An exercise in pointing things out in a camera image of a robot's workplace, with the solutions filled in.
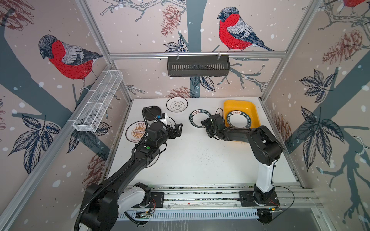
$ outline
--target dark gray hanging basket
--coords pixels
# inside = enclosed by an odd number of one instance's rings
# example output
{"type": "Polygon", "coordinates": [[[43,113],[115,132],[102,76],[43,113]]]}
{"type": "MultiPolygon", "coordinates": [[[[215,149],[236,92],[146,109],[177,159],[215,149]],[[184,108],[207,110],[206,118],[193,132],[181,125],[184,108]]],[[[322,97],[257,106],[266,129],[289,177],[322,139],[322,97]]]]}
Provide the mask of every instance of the dark gray hanging basket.
{"type": "Polygon", "coordinates": [[[227,76],[230,70],[228,55],[209,56],[169,56],[167,62],[168,76],[227,76]]]}

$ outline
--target plate with orange sunburst design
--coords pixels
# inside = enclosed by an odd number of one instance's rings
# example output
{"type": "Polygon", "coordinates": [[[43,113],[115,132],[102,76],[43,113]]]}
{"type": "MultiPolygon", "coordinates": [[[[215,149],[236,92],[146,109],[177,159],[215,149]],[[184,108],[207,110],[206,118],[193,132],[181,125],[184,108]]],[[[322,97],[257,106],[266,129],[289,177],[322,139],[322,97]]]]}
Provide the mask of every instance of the plate with orange sunburst design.
{"type": "Polygon", "coordinates": [[[145,133],[145,122],[138,121],[131,124],[126,130],[126,139],[130,142],[137,143],[145,133]]]}

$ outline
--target white table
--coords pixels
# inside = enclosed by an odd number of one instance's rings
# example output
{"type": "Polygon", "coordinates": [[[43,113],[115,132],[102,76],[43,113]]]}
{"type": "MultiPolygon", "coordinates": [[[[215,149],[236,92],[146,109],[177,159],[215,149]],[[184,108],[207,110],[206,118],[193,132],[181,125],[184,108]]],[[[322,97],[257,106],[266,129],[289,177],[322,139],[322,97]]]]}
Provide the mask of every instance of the white table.
{"type": "MultiPolygon", "coordinates": [[[[188,107],[183,112],[174,113],[167,109],[168,99],[134,99],[117,152],[109,172],[113,175],[131,157],[134,143],[126,139],[127,128],[134,122],[142,121],[142,108],[158,106],[168,113],[176,123],[182,123],[182,135],[167,141],[167,150],[151,167],[143,169],[129,184],[141,182],[163,187],[192,186],[232,186],[251,184],[257,180],[258,161],[248,143],[223,141],[209,138],[204,128],[196,128],[189,122],[189,115],[196,109],[204,109],[211,114],[218,107],[223,108],[226,100],[244,100],[253,102],[261,125],[271,131],[267,116],[257,97],[253,98],[191,98],[186,99],[188,107]]],[[[273,181],[275,183],[295,183],[295,177],[281,154],[276,163],[273,181]]]]}

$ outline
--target pine cone illustration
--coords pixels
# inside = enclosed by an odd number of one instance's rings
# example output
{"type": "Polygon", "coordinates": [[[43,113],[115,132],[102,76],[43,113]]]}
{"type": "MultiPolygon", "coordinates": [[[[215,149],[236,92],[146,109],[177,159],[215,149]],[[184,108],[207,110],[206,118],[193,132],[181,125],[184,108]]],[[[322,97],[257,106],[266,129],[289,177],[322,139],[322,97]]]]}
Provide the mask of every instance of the pine cone illustration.
{"type": "Polygon", "coordinates": [[[82,182],[84,184],[84,189],[87,189],[92,183],[98,183],[101,175],[103,174],[103,169],[105,167],[105,160],[101,157],[95,155],[87,165],[86,178],[82,182]]]}
{"type": "Polygon", "coordinates": [[[339,39],[339,42],[328,49],[327,53],[324,53],[323,63],[333,64],[337,61],[342,62],[342,60],[350,59],[360,49],[361,43],[362,33],[359,30],[346,33],[339,39]]]}
{"type": "Polygon", "coordinates": [[[285,143],[290,143],[290,137],[292,135],[292,130],[290,128],[289,123],[285,119],[283,119],[283,115],[281,114],[280,114],[280,117],[274,114],[273,120],[277,127],[277,130],[279,131],[281,137],[283,138],[283,141],[285,143]]]}
{"type": "Polygon", "coordinates": [[[5,26],[13,30],[23,30],[28,23],[34,24],[32,21],[34,16],[30,10],[35,8],[26,0],[0,0],[0,18],[3,19],[10,9],[14,10],[6,22],[5,26]]]}
{"type": "Polygon", "coordinates": [[[162,24],[161,33],[167,37],[168,34],[172,34],[177,25],[180,24],[180,12],[175,6],[166,6],[166,9],[162,12],[162,24]]]}
{"type": "Polygon", "coordinates": [[[195,93],[189,88],[181,86],[180,88],[171,89],[167,98],[182,97],[182,98],[195,98],[195,93]]]}

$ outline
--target black mounting plate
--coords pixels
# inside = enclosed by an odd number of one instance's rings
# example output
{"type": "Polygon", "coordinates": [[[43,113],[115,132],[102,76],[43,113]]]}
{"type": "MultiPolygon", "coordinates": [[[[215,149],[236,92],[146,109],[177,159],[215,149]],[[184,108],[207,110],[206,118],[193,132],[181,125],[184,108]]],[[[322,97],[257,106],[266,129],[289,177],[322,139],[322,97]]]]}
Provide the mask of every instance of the black mounting plate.
{"type": "MultiPolygon", "coordinates": [[[[254,201],[253,197],[254,191],[240,191],[239,192],[239,198],[240,198],[240,203],[242,204],[242,207],[254,207],[254,206],[260,206],[254,201]]],[[[271,201],[266,203],[264,206],[271,206],[271,207],[277,207],[276,205],[280,205],[279,199],[276,195],[276,192],[273,192],[271,195],[270,199],[271,201]]]]}
{"type": "MultiPolygon", "coordinates": [[[[146,206],[145,208],[154,208],[154,205],[151,199],[155,201],[156,208],[163,208],[164,193],[151,192],[149,205],[146,206]]],[[[141,207],[139,207],[139,205],[135,205],[135,206],[132,206],[132,208],[141,208],[141,207]]]]}

